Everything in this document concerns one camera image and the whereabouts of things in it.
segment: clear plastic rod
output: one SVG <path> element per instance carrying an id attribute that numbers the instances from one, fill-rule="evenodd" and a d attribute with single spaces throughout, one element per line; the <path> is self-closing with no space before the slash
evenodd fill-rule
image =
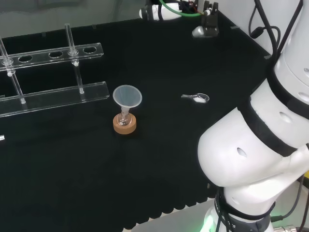
<path id="1" fill-rule="evenodd" d="M 72 32 L 71 32 L 71 28 L 70 28 L 69 23 L 65 24 L 65 28 L 66 28 L 66 32 L 67 32 L 69 47 L 70 47 L 69 55 L 70 56 L 76 56 L 78 53 L 77 53 L 77 50 L 75 49 L 75 46 L 74 46 L 73 36 L 72 36 Z M 72 64 L 74 66 L 76 81 L 77 81 L 77 85 L 78 85 L 78 88 L 79 88 L 79 93 L 84 94 L 82 77 L 81 77 L 81 73 L 79 71 L 79 60 L 78 59 L 72 60 Z"/>
<path id="2" fill-rule="evenodd" d="M 1 55 L 3 56 L 4 60 L 10 60 L 1 37 L 0 37 L 0 51 L 1 51 Z"/>
<path id="3" fill-rule="evenodd" d="M 21 91 L 21 88 L 20 88 L 20 85 L 19 85 L 19 82 L 18 82 L 18 79 L 17 79 L 15 73 L 12 73 L 12 81 L 13 81 L 14 88 L 15 88 L 15 90 L 18 94 L 18 97 L 20 99 L 20 102 L 22 104 L 25 104 L 26 100 L 24 98 L 23 92 Z"/>
<path id="4" fill-rule="evenodd" d="M 69 23 L 65 24 L 65 29 L 66 29 L 66 32 L 67 32 L 67 38 L 68 38 L 68 43 L 69 43 L 69 47 L 70 47 L 70 55 L 75 56 L 75 55 L 77 55 L 77 50 L 75 49 L 75 46 L 74 46 L 72 31 L 71 31 Z"/>
<path id="5" fill-rule="evenodd" d="M 77 85 L 78 85 L 78 88 L 79 88 L 79 93 L 84 94 L 82 77 L 81 77 L 81 72 L 79 71 L 79 66 L 74 65 L 74 72 L 75 72 L 75 76 L 76 76 Z"/>
<path id="6" fill-rule="evenodd" d="M 10 58 L 8 56 L 8 53 L 6 52 L 6 49 L 4 47 L 4 44 L 3 44 L 3 41 L 2 41 L 1 37 L 0 37 L 0 51 L 1 51 L 1 54 L 3 56 L 3 64 L 6 67 L 6 70 L 7 70 L 7 73 L 8 73 L 8 77 L 12 78 L 12 82 L 13 82 L 14 88 L 15 88 L 15 90 L 17 92 L 17 95 L 18 95 L 18 97 L 20 99 L 20 102 L 22 104 L 25 104 L 26 101 L 25 101 L 23 92 L 21 91 L 18 79 L 16 77 L 15 69 L 12 67 L 12 61 L 10 60 Z"/>
<path id="7" fill-rule="evenodd" d="M 13 69 L 12 61 L 10 60 L 8 53 L 6 52 L 6 49 L 4 47 L 1 37 L 0 37 L 0 51 L 1 51 L 1 55 L 3 56 L 2 63 L 3 65 L 5 65 L 6 71 L 8 72 L 8 76 L 9 76 L 9 73 L 14 73 L 15 70 Z"/>

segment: metal spoon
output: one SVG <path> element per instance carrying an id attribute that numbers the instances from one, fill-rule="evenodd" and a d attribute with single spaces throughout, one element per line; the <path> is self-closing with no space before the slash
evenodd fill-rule
<path id="1" fill-rule="evenodd" d="M 194 95 L 182 95 L 182 98 L 188 98 L 188 99 L 192 99 L 197 103 L 207 103 L 209 102 L 209 97 L 206 94 L 203 93 L 197 93 Z"/>

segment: black cable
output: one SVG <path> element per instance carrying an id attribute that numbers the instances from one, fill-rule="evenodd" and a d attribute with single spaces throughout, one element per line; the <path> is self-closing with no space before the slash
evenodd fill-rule
<path id="1" fill-rule="evenodd" d="M 297 204 L 298 204 L 298 201 L 299 201 L 299 197 L 300 197 L 300 193 L 301 193 L 301 189 L 302 189 L 302 186 L 303 186 L 303 182 L 304 182 L 304 179 L 305 179 L 305 175 L 302 175 L 300 177 L 300 181 L 299 181 L 299 187 L 298 187 L 298 192 L 297 192 L 297 196 L 296 196 L 296 200 L 294 202 L 294 205 L 293 207 L 291 208 L 291 210 L 284 216 L 273 216 L 270 218 L 270 221 L 271 222 L 275 222 L 275 221 L 281 221 L 285 218 L 287 218 L 288 216 L 290 216 L 292 214 L 292 212 L 295 210 Z"/>
<path id="2" fill-rule="evenodd" d="M 253 10 L 252 15 L 251 15 L 250 20 L 249 20 L 249 35 L 250 35 L 250 37 L 252 36 L 251 25 L 252 25 L 252 20 L 253 20 L 253 17 L 255 15 L 255 12 L 256 12 L 256 5 L 254 6 L 254 10 Z"/>
<path id="3" fill-rule="evenodd" d="M 255 5 L 256 5 L 256 8 L 262 18 L 262 21 L 266 27 L 266 30 L 269 34 L 269 37 L 270 37 L 270 41 L 271 41 L 271 45 L 272 45 L 272 56 L 271 56 L 271 62 L 272 62 L 272 65 L 275 65 L 275 62 L 277 61 L 277 46 L 276 46 L 276 38 L 275 38 L 275 35 L 274 35 L 274 32 L 272 31 L 271 27 L 270 27 L 270 24 L 269 24 L 269 21 L 266 17 L 266 14 L 263 10 L 263 6 L 261 4 L 261 1 L 260 0 L 254 0 L 255 2 Z"/>
<path id="4" fill-rule="evenodd" d="M 162 4 L 159 4 L 158 16 L 159 16 L 159 20 L 162 22 L 163 21 L 163 17 L 162 17 Z"/>
<path id="5" fill-rule="evenodd" d="M 295 21 L 297 20 L 297 17 L 299 15 L 303 5 L 304 5 L 303 0 L 300 0 L 299 4 L 298 4 L 298 6 L 297 6 L 297 8 L 296 8 L 296 10 L 294 12 L 294 15 L 293 15 L 293 17 L 292 17 L 292 19 L 291 19 L 291 21 L 290 21 L 286 31 L 285 31 L 285 34 L 284 34 L 284 36 L 282 38 L 282 41 L 281 41 L 281 44 L 279 45 L 277 59 L 279 59 L 279 57 L 281 55 L 282 49 L 283 49 L 283 47 L 284 47 L 284 45 L 285 45 L 285 43 L 286 43 L 286 41 L 287 41 L 287 39 L 288 39 L 288 37 L 289 37 L 289 35 L 291 33 L 293 25 L 294 25 Z"/>
<path id="6" fill-rule="evenodd" d="M 253 10 L 252 15 L 251 15 L 250 20 L 249 20 L 249 35 L 253 39 L 256 39 L 261 34 L 263 34 L 264 30 L 266 29 L 266 27 L 257 27 L 253 32 L 251 31 L 252 20 L 253 20 L 255 12 L 256 12 L 256 6 L 254 7 L 254 10 Z M 280 43 L 280 39 L 281 39 L 281 31 L 277 26 L 271 26 L 271 28 L 277 30 L 278 36 L 277 36 L 276 45 L 277 45 L 277 47 L 279 47 L 279 43 Z"/>
<path id="7" fill-rule="evenodd" d="M 271 26 L 272 29 L 275 29 L 277 31 L 277 48 L 279 47 L 280 39 L 281 39 L 281 31 L 277 26 Z"/>

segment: white powder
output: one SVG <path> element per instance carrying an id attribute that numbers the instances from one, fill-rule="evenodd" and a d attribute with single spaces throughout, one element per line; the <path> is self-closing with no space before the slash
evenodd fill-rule
<path id="1" fill-rule="evenodd" d="M 206 103 L 206 100 L 205 100 L 205 99 L 199 98 L 199 97 L 193 98 L 193 100 L 195 100 L 195 101 L 198 102 L 198 103 Z"/>

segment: wooden base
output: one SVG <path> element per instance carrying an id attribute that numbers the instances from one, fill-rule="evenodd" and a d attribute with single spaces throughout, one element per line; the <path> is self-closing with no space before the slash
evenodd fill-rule
<path id="1" fill-rule="evenodd" d="M 126 126 L 121 126 L 119 125 L 117 118 L 118 115 L 116 115 L 114 117 L 114 119 L 112 120 L 112 123 L 114 125 L 114 130 L 118 133 L 118 134 L 131 134 L 133 131 L 135 131 L 136 129 L 136 118 L 133 114 L 130 114 L 132 121 L 130 124 L 126 125 Z"/>

